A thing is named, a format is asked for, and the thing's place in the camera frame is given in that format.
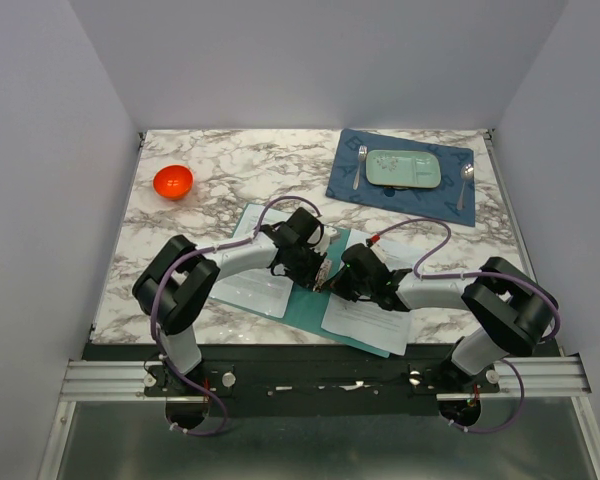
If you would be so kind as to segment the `printed paper sheets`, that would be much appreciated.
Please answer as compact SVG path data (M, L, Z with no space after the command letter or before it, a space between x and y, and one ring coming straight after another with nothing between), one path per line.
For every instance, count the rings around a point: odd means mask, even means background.
M263 205L248 204L234 230L234 237L251 233L264 209ZM285 221L290 213L270 209L263 224ZM282 319L285 315L293 282L286 277L272 276L269 269L248 270L219 281L210 297L265 317Z

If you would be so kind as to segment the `teal plastic file folder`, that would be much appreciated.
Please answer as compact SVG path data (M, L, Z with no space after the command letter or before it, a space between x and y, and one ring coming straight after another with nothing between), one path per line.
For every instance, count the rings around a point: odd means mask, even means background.
M351 230L339 230L341 232L340 239L333 243L328 249L327 258L333 263L329 276L333 275L337 271L337 267L341 266L341 263L339 263L340 256L345 249L348 248L346 247L346 244ZM336 341L335 335L329 334L329 332L326 332L321 328L330 295L331 294L327 292L310 292L297 285L293 285L284 317L282 319L266 318Z

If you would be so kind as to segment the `silver metal folder clip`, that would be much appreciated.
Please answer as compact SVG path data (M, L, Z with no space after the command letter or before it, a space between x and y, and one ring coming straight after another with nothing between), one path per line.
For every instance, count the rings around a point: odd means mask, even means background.
M331 266L332 266L332 261L329 260L328 258L325 258L324 261L322 262L321 266L319 267L316 277L315 277L315 283L313 286L314 292L320 292L322 290L322 287L329 276Z

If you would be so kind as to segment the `printed paper stack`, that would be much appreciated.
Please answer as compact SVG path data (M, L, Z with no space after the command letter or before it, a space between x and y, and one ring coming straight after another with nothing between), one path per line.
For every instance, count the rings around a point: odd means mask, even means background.
M359 230L351 230L346 247L364 243L370 237ZM404 243L381 239L378 245L386 254L390 270L412 268L424 255L424 250ZM322 323L322 330L335 335L336 341L388 357L404 355L409 341L411 314L386 311L371 302L351 302L330 295Z

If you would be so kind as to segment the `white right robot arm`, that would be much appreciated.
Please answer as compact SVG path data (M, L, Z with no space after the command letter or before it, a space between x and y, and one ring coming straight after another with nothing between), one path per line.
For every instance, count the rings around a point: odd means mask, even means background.
M507 356L531 356L560 327L555 298L501 257L489 258L475 272L422 274L416 267L389 268L367 242L349 247L341 261L322 288L343 300L369 301L386 311L473 314L478 330L458 340L435 370L442 387L454 392Z

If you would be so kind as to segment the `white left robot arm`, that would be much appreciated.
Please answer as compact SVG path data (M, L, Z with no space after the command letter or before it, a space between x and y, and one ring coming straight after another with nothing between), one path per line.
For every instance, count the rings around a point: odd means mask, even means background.
M200 247L183 235L170 238L132 287L150 317L150 332L170 368L167 382L181 395L202 380L202 353L193 328L213 287L250 270L266 269L313 290L334 233L300 207L275 224L215 245Z

